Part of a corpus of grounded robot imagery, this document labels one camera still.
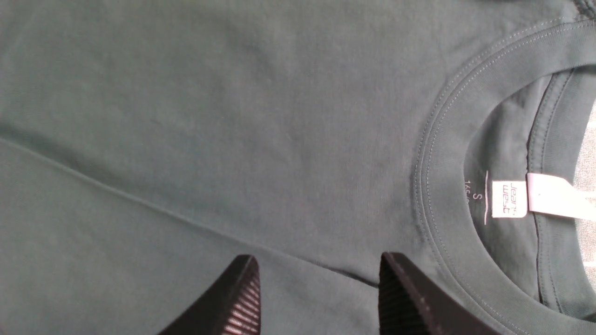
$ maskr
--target inside of shirt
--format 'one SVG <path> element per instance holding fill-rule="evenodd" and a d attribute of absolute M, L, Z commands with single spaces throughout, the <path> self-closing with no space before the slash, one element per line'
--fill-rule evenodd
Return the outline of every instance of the inside of shirt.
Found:
<path fill-rule="evenodd" d="M 596 157 L 596 128 L 594 145 L 586 144 L 592 136 L 588 118 L 595 95 L 594 67 L 535 80 L 494 108 L 470 143 L 464 162 L 463 188 L 470 215 L 495 263 L 528 296 L 562 314 L 585 320 L 596 312 L 596 296 L 592 291 L 583 297 L 585 288 L 574 282 L 585 282 L 591 291 L 587 278 L 592 283 L 596 278 L 596 263 L 595 267 L 589 263 L 596 260 L 596 243 L 591 243 L 589 236 L 596 241 L 596 229 L 591 228 L 596 226 L 578 222 L 576 232 L 572 219 L 532 213 L 524 218 L 492 218 L 491 184 L 525 181 L 528 172 L 557 175 L 573 182 L 576 172 L 575 184 L 596 194 L 596 173 L 585 173 L 590 157 Z M 578 160 L 583 129 L 587 129 L 583 150 L 593 148 L 594 156 L 584 154 Z M 569 237 L 575 240 L 570 243 Z M 588 276 L 583 273 L 582 262 Z M 574 274 L 567 279 L 564 273 L 570 271 Z"/>

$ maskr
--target t-shirt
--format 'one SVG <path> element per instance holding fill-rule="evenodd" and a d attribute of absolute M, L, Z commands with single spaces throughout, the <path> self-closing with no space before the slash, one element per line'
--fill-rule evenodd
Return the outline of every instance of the t-shirt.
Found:
<path fill-rule="evenodd" d="M 156 334 L 236 255 L 262 333 L 378 333 L 383 252 L 504 334 L 594 334 L 593 0 L 0 1 L 0 328 Z"/>

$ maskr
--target care tag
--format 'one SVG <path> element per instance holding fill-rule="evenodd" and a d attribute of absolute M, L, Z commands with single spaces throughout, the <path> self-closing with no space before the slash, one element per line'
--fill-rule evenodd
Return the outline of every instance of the care tag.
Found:
<path fill-rule="evenodd" d="M 492 182 L 492 217 L 523 218 L 527 214 L 525 181 Z"/>
<path fill-rule="evenodd" d="M 528 173 L 527 188 L 533 212 L 596 221 L 596 207 L 561 177 Z"/>

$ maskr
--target brand label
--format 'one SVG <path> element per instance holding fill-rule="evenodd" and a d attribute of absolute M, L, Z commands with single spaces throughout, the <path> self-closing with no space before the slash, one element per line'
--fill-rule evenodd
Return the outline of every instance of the brand label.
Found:
<path fill-rule="evenodd" d="M 526 181 L 492 182 L 493 218 L 523 218 L 526 214 Z"/>

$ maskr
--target stitching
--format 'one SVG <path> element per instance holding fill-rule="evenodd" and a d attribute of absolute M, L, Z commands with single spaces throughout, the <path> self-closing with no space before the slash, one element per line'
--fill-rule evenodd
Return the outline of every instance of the stitching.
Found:
<path fill-rule="evenodd" d="M 543 101 L 550 100 L 550 96 L 552 95 L 552 90 L 556 86 L 555 83 L 558 81 L 558 78 L 560 78 L 560 76 L 561 75 L 559 75 L 559 74 L 555 74 L 555 75 L 552 76 L 552 79 L 551 79 L 550 83 L 548 84 L 547 91 L 544 93 L 544 96 L 542 98 Z M 543 107 L 546 108 L 546 105 L 545 104 L 541 104 L 541 106 L 538 107 L 537 115 L 544 113 Z M 536 137 L 537 136 L 534 136 L 534 134 L 532 134 L 531 137 L 532 138 L 530 140 L 530 150 L 528 152 L 528 157 L 530 157 L 529 158 L 529 164 L 528 165 L 529 165 L 530 171 L 534 171 L 534 159 L 533 159 L 533 157 L 534 157 L 534 151 L 535 151 L 534 148 L 536 147 Z"/>
<path fill-rule="evenodd" d="M 556 86 L 556 83 L 558 82 L 558 78 L 560 78 L 560 74 L 555 74 L 552 76 L 549 84 L 548 84 L 548 88 L 546 90 L 546 92 L 544 93 L 544 96 L 542 98 L 543 101 L 550 101 L 550 97 L 552 95 L 552 90 L 554 89 L 554 87 Z M 544 109 L 546 108 L 547 104 L 546 103 L 541 103 L 541 105 L 538 107 L 538 112 L 536 113 L 536 117 L 540 117 L 540 115 L 544 114 Z M 530 171 L 534 171 L 534 151 L 535 151 L 535 147 L 536 147 L 536 139 L 538 136 L 535 135 L 534 131 L 531 132 L 530 135 L 530 144 L 529 144 L 529 150 L 528 150 L 528 168 Z M 544 253 L 545 253 L 545 247 L 542 246 L 542 243 L 544 243 L 544 238 L 543 238 L 543 231 L 541 230 L 541 221 L 540 219 L 536 216 L 536 214 L 533 214 L 534 217 L 534 221 L 535 221 L 535 227 L 536 227 L 536 239 L 538 240 L 538 252 L 536 254 L 536 269 L 538 270 L 538 278 L 537 278 L 537 282 L 538 282 L 538 290 L 539 290 L 539 296 L 541 299 L 541 303 L 545 303 L 544 301 L 544 293 L 547 292 L 547 288 L 545 286 L 544 280 L 542 280 L 542 275 L 539 272 L 539 270 L 542 268 L 542 264 L 544 263 Z"/>
<path fill-rule="evenodd" d="M 493 59 L 492 61 L 490 61 L 489 63 L 485 64 L 480 70 L 478 70 L 471 78 L 469 78 L 466 83 L 458 90 L 458 92 L 455 94 L 455 96 L 453 97 L 453 99 L 451 99 L 451 102 L 449 103 L 449 105 L 447 106 L 447 108 L 445 109 L 445 111 L 442 113 L 441 118 L 439 119 L 439 123 L 437 124 L 437 128 L 440 128 L 441 123 L 443 122 L 443 119 L 445 118 L 445 115 L 447 114 L 447 112 L 449 111 L 449 109 L 451 108 L 451 106 L 453 105 L 454 101 L 457 100 L 457 98 L 460 96 L 460 94 L 462 93 L 462 91 L 467 87 L 467 85 L 474 80 L 474 78 L 476 78 L 479 74 L 482 73 L 482 71 L 486 70 L 487 67 L 493 65 L 496 61 L 498 61 L 501 57 L 509 54 L 510 52 L 514 51 L 515 49 L 520 48 L 521 46 L 527 45 L 529 43 L 532 43 L 534 41 L 537 41 L 538 39 L 542 39 L 544 37 L 553 35 L 555 33 L 560 33 L 560 32 L 564 32 L 564 31 L 568 31 L 568 30 L 575 30 L 575 29 L 579 29 L 582 27 L 586 27 L 586 26 L 595 26 L 595 23 L 588 23 L 588 24 L 583 24 L 580 26 L 576 26 L 573 28 L 567 28 L 567 29 L 558 29 L 555 30 L 553 32 L 549 32 L 547 34 L 541 35 L 541 36 L 537 36 L 535 38 L 532 38 L 528 41 L 525 41 L 521 44 L 516 45 L 515 47 L 507 50 L 506 52 L 503 52 L 501 55 L 499 55 L 497 58 Z M 433 153 L 433 147 L 434 147 L 434 141 L 436 139 L 436 135 L 437 132 L 435 131 L 433 134 L 433 139 L 431 141 L 430 144 L 430 149 L 429 149 L 429 159 L 432 156 Z M 426 176 L 427 176 L 427 181 L 426 181 L 426 193 L 427 193 L 427 199 L 429 201 L 429 211 L 431 214 L 431 219 L 432 219 L 432 223 L 435 229 L 435 232 L 437 233 L 437 237 L 439 238 L 439 242 L 441 243 L 441 246 L 443 247 L 443 251 L 445 252 L 445 255 L 447 257 L 447 259 L 449 260 L 449 262 L 451 264 L 453 264 L 453 261 L 451 260 L 451 257 L 449 255 L 449 253 L 447 252 L 447 249 L 445 247 L 445 244 L 443 243 L 443 240 L 441 239 L 441 236 L 439 235 L 436 223 L 435 223 L 435 218 L 434 218 L 434 213 L 433 213 L 433 209 L 432 209 L 432 200 L 430 198 L 430 190 L 429 190 L 429 182 L 428 182 L 428 174 L 429 174 L 429 169 L 430 169 L 430 165 L 427 165 L 426 168 Z M 496 315 L 498 315 L 499 317 L 501 317 L 501 319 L 503 319 L 505 322 L 507 322 L 509 325 L 512 325 L 515 329 L 517 329 L 518 331 L 521 331 L 522 333 L 526 334 L 526 335 L 530 335 L 528 332 L 518 328 L 516 325 L 512 324 L 509 320 L 507 320 L 506 318 L 504 318 L 501 314 L 499 314 L 499 312 L 497 312 L 496 310 L 494 310 L 491 306 L 489 306 L 480 296 L 478 296 L 478 294 L 470 287 L 470 285 L 463 279 L 461 279 L 461 276 L 459 275 L 459 272 L 457 271 L 456 268 L 453 268 L 454 272 L 460 277 L 460 280 L 462 283 L 464 283 L 466 285 L 466 287 L 470 290 L 470 292 L 472 292 L 474 294 L 474 296 L 479 299 L 488 309 L 490 309 L 492 312 L 494 312 Z"/>
<path fill-rule="evenodd" d="M 569 82 L 569 79 L 571 79 L 571 77 L 573 76 L 573 70 L 569 71 L 569 74 L 567 75 L 567 77 L 565 78 L 565 81 L 563 82 L 563 84 L 561 85 L 561 88 L 559 90 L 559 93 L 557 95 L 557 98 L 554 100 L 554 104 L 552 107 L 552 111 L 550 113 L 550 115 L 548 116 L 548 121 L 547 121 L 547 128 L 544 132 L 544 139 L 542 140 L 542 151 L 541 151 L 541 162 L 540 162 L 540 170 L 542 171 L 544 168 L 544 152 L 546 150 L 547 147 L 547 137 L 548 137 L 548 133 L 551 129 L 552 126 L 552 119 L 555 115 L 555 112 L 557 111 L 557 105 L 559 100 L 561 100 L 561 96 L 563 95 L 563 91 L 565 90 L 565 87 L 567 86 L 567 83 Z M 562 312 L 563 309 L 561 308 L 561 304 L 559 302 L 558 296 L 557 296 L 557 290 L 555 289 L 555 283 L 554 280 L 552 280 L 552 267 L 551 267 L 551 261 L 550 261 L 550 249 L 545 250 L 546 253 L 546 258 L 547 258 L 547 264 L 548 264 L 548 276 L 550 278 L 551 281 L 551 287 L 552 287 L 552 294 L 555 298 L 555 302 L 557 303 L 557 308 L 559 310 L 559 312 Z"/>
<path fill-rule="evenodd" d="M 483 51 L 483 52 L 482 52 L 482 53 L 480 53 L 478 56 L 476 56 L 476 57 L 472 58 L 472 60 L 470 60 L 470 61 L 469 61 L 469 62 L 468 62 L 468 63 L 467 63 L 467 64 L 466 64 L 466 65 L 465 65 L 465 66 L 464 66 L 464 67 L 463 67 L 463 68 L 462 68 L 462 69 L 461 69 L 461 70 L 460 70 L 460 71 L 459 71 L 459 72 L 458 72 L 456 75 L 455 75 L 455 77 L 454 77 L 454 78 L 453 78 L 453 79 L 452 79 L 452 80 L 449 82 L 449 84 L 447 84 L 447 86 L 446 86 L 446 87 L 443 89 L 443 91 L 441 92 L 441 94 L 440 94 L 440 97 L 437 99 L 437 102 L 436 102 L 436 104 L 434 105 L 434 107 L 433 107 L 433 109 L 432 109 L 432 112 L 430 113 L 430 116 L 429 116 L 429 118 L 426 120 L 426 124 L 424 125 L 423 134 L 426 134 L 426 133 L 427 133 L 427 131 L 428 131 L 428 127 L 429 127 L 429 124 L 430 124 L 430 121 L 432 120 L 433 116 L 434 116 L 434 115 L 435 115 L 435 113 L 437 112 L 437 107 L 439 106 L 440 102 L 443 100 L 443 97 L 445 96 L 445 94 L 447 93 L 447 91 L 448 91 L 448 90 L 451 88 L 451 86 L 452 86 L 452 85 L 455 83 L 455 81 L 456 81 L 456 80 L 457 80 L 457 79 L 458 79 L 458 78 L 459 78 L 459 77 L 460 77 L 460 76 L 461 76 L 461 75 L 462 75 L 462 74 L 463 74 L 463 73 L 464 73 L 464 72 L 465 72 L 467 69 L 469 69 L 469 68 L 470 68 L 470 66 L 472 66 L 472 65 L 473 65 L 474 63 L 476 63 L 477 61 L 481 60 L 481 59 L 482 59 L 484 56 L 486 56 L 487 54 L 489 54 L 490 52 L 492 52 L 494 49 L 496 49 L 496 48 L 497 48 L 498 46 L 500 46 L 501 44 L 503 44 L 503 43 L 505 43 L 505 42 L 507 42 L 507 41 L 509 41 L 509 40 L 511 40 L 511 39 L 513 39 L 513 38 L 515 38 L 516 36 L 520 36 L 520 35 L 524 34 L 525 32 L 528 32 L 528 31 L 530 31 L 530 30 L 533 30 L 533 29 L 535 29 L 535 28 L 537 28 L 537 27 L 544 26 L 544 25 L 546 25 L 546 24 L 553 23 L 553 22 L 555 22 L 555 21 L 559 21 L 559 20 L 565 20 L 565 19 L 569 19 L 569 20 L 575 20 L 575 19 L 577 19 L 577 18 L 578 18 L 578 17 L 580 17 L 580 16 L 581 16 L 581 15 L 576 15 L 576 16 L 574 16 L 574 17 L 572 17 L 572 18 L 565 18 L 565 17 L 561 16 L 561 17 L 554 18 L 554 19 L 552 19 L 552 20 L 550 20 L 550 21 L 546 21 L 546 22 L 543 22 L 543 23 L 536 24 L 536 25 L 534 25 L 534 26 L 532 26 L 532 27 L 529 27 L 529 28 L 526 28 L 526 29 L 524 29 L 524 30 L 521 30 L 521 31 L 519 31 L 519 32 L 516 32 L 516 33 L 514 33 L 513 35 L 511 35 L 511 36 L 509 36 L 509 37 L 507 37 L 507 38 L 504 38 L 504 39 L 500 40 L 500 41 L 499 41 L 499 42 L 497 42 L 496 44 L 492 45 L 492 46 L 491 46 L 489 49 L 487 49 L 487 50 Z M 421 162 L 421 155 L 422 155 L 422 148 L 423 148 L 423 144 L 424 144 L 424 135 L 422 136 L 422 139 L 420 140 L 420 144 L 418 145 L 418 155 L 417 155 L 417 158 L 416 158 L 416 164 L 415 164 L 415 166 L 414 166 L 414 171 L 418 171 L 418 166 L 420 165 L 420 162 Z M 423 213 L 423 209 L 422 209 L 422 208 L 421 208 L 421 206 L 420 206 L 420 202 L 418 201 L 418 198 L 419 198 L 419 193 L 418 193 L 418 187 L 417 187 L 417 186 L 416 186 L 416 189 L 415 189 L 415 197 L 414 197 L 414 198 L 415 198 L 415 202 L 416 202 L 416 207 L 418 208 L 418 215 L 419 215 L 419 216 L 422 218 L 424 213 Z M 422 229 L 422 230 L 423 230 L 423 232 L 424 232 L 424 238 L 426 238 L 426 241 L 430 243 L 431 241 L 430 241 L 430 239 L 429 239 L 429 237 L 428 237 L 428 235 L 427 235 L 427 233 L 426 233 L 426 230 L 425 230 L 425 229 Z M 432 253 L 433 253 L 433 255 L 434 255 L 435 259 L 436 259 L 436 258 L 437 258 L 437 255 L 435 254 L 435 251 L 434 251 L 434 249 L 433 249 L 433 248 L 431 248 L 431 250 L 432 250 Z"/>

